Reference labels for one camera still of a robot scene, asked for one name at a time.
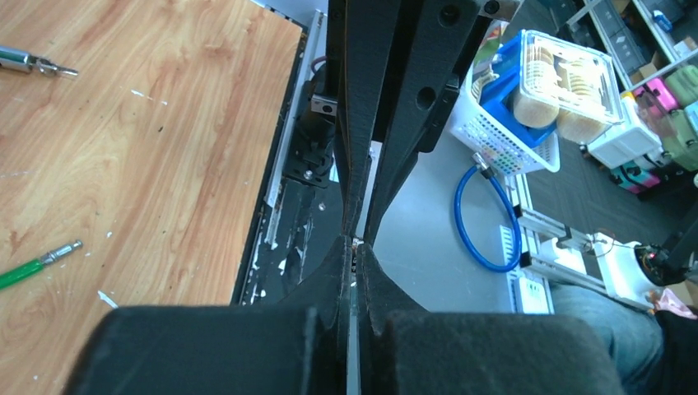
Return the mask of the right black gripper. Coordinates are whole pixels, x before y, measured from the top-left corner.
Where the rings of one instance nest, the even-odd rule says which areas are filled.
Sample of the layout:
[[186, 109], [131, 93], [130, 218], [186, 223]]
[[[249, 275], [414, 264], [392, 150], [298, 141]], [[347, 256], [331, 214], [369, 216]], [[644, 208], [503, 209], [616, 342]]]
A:
[[370, 145], [382, 149], [364, 241], [373, 244], [420, 152], [435, 148], [487, 30], [518, 1], [331, 1], [326, 91], [347, 159], [342, 230], [359, 224]]

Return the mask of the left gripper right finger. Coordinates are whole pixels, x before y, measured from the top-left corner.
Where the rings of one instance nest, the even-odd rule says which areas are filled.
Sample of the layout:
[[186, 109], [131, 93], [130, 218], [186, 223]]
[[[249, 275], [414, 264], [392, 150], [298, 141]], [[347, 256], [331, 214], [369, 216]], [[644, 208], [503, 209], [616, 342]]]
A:
[[435, 313], [356, 249], [364, 394], [620, 394], [615, 365], [577, 318]]

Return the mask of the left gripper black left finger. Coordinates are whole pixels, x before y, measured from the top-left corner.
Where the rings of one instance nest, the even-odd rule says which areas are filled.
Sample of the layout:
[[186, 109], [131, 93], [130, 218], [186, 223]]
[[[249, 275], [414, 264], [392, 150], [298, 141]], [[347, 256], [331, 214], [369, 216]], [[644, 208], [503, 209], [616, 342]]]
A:
[[246, 306], [121, 307], [82, 348], [66, 394], [343, 394], [351, 240], [288, 296]]

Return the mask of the keys for green lock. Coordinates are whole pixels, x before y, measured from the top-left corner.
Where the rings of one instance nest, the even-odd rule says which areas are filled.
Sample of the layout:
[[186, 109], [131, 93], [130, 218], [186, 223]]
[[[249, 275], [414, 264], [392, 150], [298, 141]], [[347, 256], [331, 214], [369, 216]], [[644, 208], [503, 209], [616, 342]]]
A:
[[78, 70], [60, 66], [47, 58], [36, 58], [34, 61], [34, 66], [39, 70], [40, 73], [48, 77], [57, 77], [58, 75], [77, 77], [79, 75]]

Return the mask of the green cable lock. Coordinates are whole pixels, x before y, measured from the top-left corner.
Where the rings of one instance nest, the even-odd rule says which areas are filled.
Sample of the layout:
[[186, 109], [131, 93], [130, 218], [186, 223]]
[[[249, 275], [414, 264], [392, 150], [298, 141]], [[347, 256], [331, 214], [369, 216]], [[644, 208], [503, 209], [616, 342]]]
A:
[[[33, 71], [39, 72], [34, 66], [36, 58], [45, 57], [32, 54], [25, 50], [1, 46], [1, 68], [3, 69], [24, 73], [32, 73]], [[38, 258], [22, 263], [12, 270], [3, 272], [1, 274], [1, 289], [4, 290], [9, 286], [13, 286], [16, 283], [42, 272], [46, 267], [57, 263], [82, 247], [83, 243], [79, 239], [76, 239], [56, 249], [52, 249]]]

